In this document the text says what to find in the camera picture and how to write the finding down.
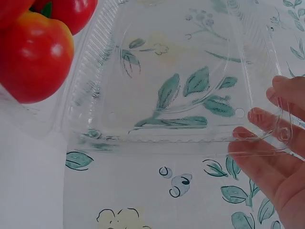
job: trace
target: clear plastic container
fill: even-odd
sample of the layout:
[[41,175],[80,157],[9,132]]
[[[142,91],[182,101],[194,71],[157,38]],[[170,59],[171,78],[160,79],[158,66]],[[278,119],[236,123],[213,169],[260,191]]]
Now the clear plastic container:
[[[73,149],[226,154],[213,146],[238,126],[256,134],[247,140],[279,136],[275,153],[291,139],[279,122],[290,115],[265,95],[281,71],[254,1],[105,0],[82,41],[57,116]],[[264,131],[248,120],[255,107],[274,115]]]

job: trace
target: flower print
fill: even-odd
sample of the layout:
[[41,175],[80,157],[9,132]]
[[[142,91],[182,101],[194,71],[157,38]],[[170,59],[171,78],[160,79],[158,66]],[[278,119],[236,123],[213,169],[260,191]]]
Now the flower print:
[[205,20],[205,24],[207,26],[212,26],[214,24],[214,20],[213,19],[207,19],[207,20]]
[[196,15],[196,20],[197,21],[203,21],[205,19],[205,14],[199,13]]
[[156,43],[156,44],[154,44],[153,46],[154,46],[154,48],[155,48],[155,50],[154,50],[155,54],[157,54],[157,55],[159,55],[159,56],[162,55],[162,54],[164,54],[164,53],[167,53],[168,50],[169,50],[168,46],[166,46],[166,45],[161,45],[161,44],[159,44],[159,43]]
[[99,229],[151,229],[141,219],[141,214],[134,208],[125,208],[118,212],[103,209],[96,218]]
[[185,17],[185,19],[186,19],[187,21],[190,21],[190,20],[193,19],[193,16],[192,16],[192,15],[187,15],[187,16]]

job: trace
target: floral tablecloth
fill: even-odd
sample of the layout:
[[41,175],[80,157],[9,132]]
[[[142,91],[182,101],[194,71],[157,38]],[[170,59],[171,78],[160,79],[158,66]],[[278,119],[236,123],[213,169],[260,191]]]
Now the floral tablecloth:
[[[227,13],[225,0],[210,1],[215,14]],[[305,76],[305,1],[248,1],[255,1],[262,12],[282,75]],[[191,14],[185,19],[191,20]],[[296,119],[294,122],[303,125]],[[65,229],[284,228],[271,202],[229,156],[122,156],[111,154],[111,149],[105,152],[69,148]]]

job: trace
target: green leaf pattern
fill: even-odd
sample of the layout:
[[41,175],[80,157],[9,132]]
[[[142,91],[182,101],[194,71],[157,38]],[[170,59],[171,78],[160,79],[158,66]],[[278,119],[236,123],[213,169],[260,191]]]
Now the green leaf pattern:
[[192,93],[199,93],[208,90],[210,88],[209,76],[210,71],[207,66],[192,74],[186,81],[183,96],[187,97]]
[[221,83],[219,89],[234,87],[236,85],[236,83],[237,83],[236,77],[227,76],[227,77],[225,77],[224,81]]
[[215,115],[232,117],[235,115],[235,110],[231,107],[228,100],[230,100],[229,96],[222,98],[217,95],[212,95],[203,101],[203,105]]
[[260,190],[260,188],[250,179],[250,195],[253,198]]
[[132,41],[130,44],[129,44],[129,48],[130,49],[136,49],[136,48],[139,48],[141,47],[142,45],[145,44],[145,41],[141,38],[138,38],[134,41]]
[[233,158],[229,155],[227,155],[226,161],[225,161],[225,166],[227,168],[228,173],[233,176],[235,180],[238,180],[237,176],[240,173],[241,169],[233,160]]
[[231,216],[234,229],[255,229],[255,221],[253,215],[247,216],[243,212],[236,212]]
[[73,170],[78,170],[78,171],[88,170],[87,168],[84,167],[88,166],[92,161],[94,160],[91,157],[77,151],[68,152],[66,155],[66,167]]
[[178,94],[179,81],[180,76],[176,73],[162,85],[158,91],[158,110],[166,109]]
[[259,223],[262,224],[265,219],[269,219],[275,213],[274,209],[274,206],[268,198],[263,199],[257,213]]
[[228,174],[226,174],[223,171],[223,168],[221,165],[214,160],[204,160],[203,161],[203,170],[206,174],[213,176],[213,177],[228,177]]
[[281,224],[279,221],[273,221],[271,224],[271,229],[281,229]]
[[180,119],[155,119],[152,117],[138,122],[135,127],[144,127],[147,125],[155,127],[171,127],[171,129],[202,129],[206,128],[207,120],[205,117],[201,116],[192,116]]
[[247,201],[249,196],[237,186],[223,186],[221,187],[223,199],[232,204],[239,204]]

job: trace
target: teal leaf print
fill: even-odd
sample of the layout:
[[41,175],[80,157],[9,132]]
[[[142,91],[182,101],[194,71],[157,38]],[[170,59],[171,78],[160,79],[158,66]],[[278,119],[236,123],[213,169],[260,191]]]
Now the teal leaf print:
[[176,126],[179,129],[202,129],[206,128],[208,122],[205,117],[193,116],[180,119],[163,119],[161,120],[167,126]]
[[186,81],[183,96],[187,97],[189,94],[206,91],[209,86],[209,67],[206,66],[193,73]]
[[223,186],[221,187],[223,199],[232,204],[240,204],[246,201],[247,206],[251,206],[248,194],[246,194],[240,187]]
[[288,10],[288,13],[291,17],[293,17],[294,20],[296,20],[296,21],[299,20],[297,14],[295,12],[293,12],[292,10]]
[[179,74],[173,75],[168,79],[158,91],[157,109],[162,110],[167,108],[175,96],[178,94],[180,76]]
[[294,7],[301,5],[302,4],[302,0],[295,0],[295,5]]
[[299,17],[302,17],[305,15],[305,9],[299,8],[299,10],[297,11],[297,14],[299,15]]
[[130,49],[135,49],[135,48],[139,48],[141,47],[142,45],[145,44],[145,41],[141,38],[138,38],[134,41],[132,41],[130,44],[129,44],[129,48]]
[[204,160],[203,161],[203,170],[206,174],[213,177],[228,177],[228,175],[223,171],[221,165],[214,160]]
[[283,0],[283,4],[287,7],[292,7],[294,6],[290,1],[286,1],[286,0]]
[[304,56],[304,48],[303,48],[303,41],[302,41],[302,38],[299,39],[299,49],[300,49],[300,52],[303,54]]
[[234,87],[236,83],[237,83],[237,78],[236,77],[234,77],[234,76],[227,76],[227,77],[225,77],[225,79],[222,82],[222,84],[219,87],[219,89]]
[[253,215],[247,216],[243,212],[236,212],[231,216],[234,229],[255,229],[255,221]]
[[83,135],[89,138],[98,139],[102,134],[99,130],[88,129],[88,132]]
[[229,99],[229,96],[222,98],[217,95],[212,95],[204,100],[203,105],[215,115],[232,117],[235,115],[235,110],[228,103]]
[[295,26],[302,32],[304,32],[304,27],[299,21],[295,21]]
[[259,223],[262,224],[265,219],[269,219],[275,213],[274,209],[274,206],[268,198],[263,199],[257,213],[257,220]]
[[144,120],[139,121],[134,125],[134,127],[143,127],[145,125],[160,125],[164,126],[164,123],[160,119],[155,119],[154,117],[147,118]]
[[227,168],[228,173],[233,176],[235,180],[238,180],[237,175],[240,173],[241,169],[230,155],[227,155],[227,158],[225,160],[225,166]]
[[250,179],[250,196],[253,198],[258,192],[259,192],[259,187]]
[[171,127],[171,129],[202,129],[207,126],[207,119],[201,116],[191,116],[180,119],[154,119],[148,118],[138,122],[135,127],[143,127],[145,125],[156,125]]
[[288,62],[286,62],[286,63],[287,63],[288,70],[289,70],[289,73],[290,73],[291,77],[296,77],[296,76],[293,74],[293,72],[291,71],[291,68],[290,68]]
[[305,57],[302,56],[297,50],[295,50],[293,47],[290,47],[291,52],[296,56],[296,58],[300,60],[305,60]]
[[221,56],[221,55],[215,54],[213,52],[209,52],[207,50],[205,50],[205,52],[210,54],[210,55],[212,55],[212,56],[214,56],[214,57],[216,57],[216,58],[218,58],[218,59],[221,59],[221,60],[228,60],[228,61],[232,61],[232,62],[236,62],[236,63],[241,63],[242,62],[242,60],[239,59],[239,58],[231,58],[231,57],[228,58],[226,56]]
[[66,155],[66,167],[77,171],[88,170],[81,168],[88,166],[92,161],[94,160],[91,157],[81,152],[68,152]]
[[111,152],[115,145],[110,145],[106,143],[91,143],[91,146],[94,149],[98,149],[99,151]]
[[211,2],[213,3],[213,9],[217,13],[228,13],[227,6],[222,2],[222,0],[211,0]]
[[281,224],[279,221],[273,221],[271,224],[271,229],[281,229]]
[[121,58],[134,65],[140,65],[139,60],[128,50],[122,50]]
[[130,78],[132,78],[131,73],[133,72],[132,65],[139,66],[139,72],[141,72],[140,61],[130,51],[123,49],[121,58],[123,59],[124,70]]

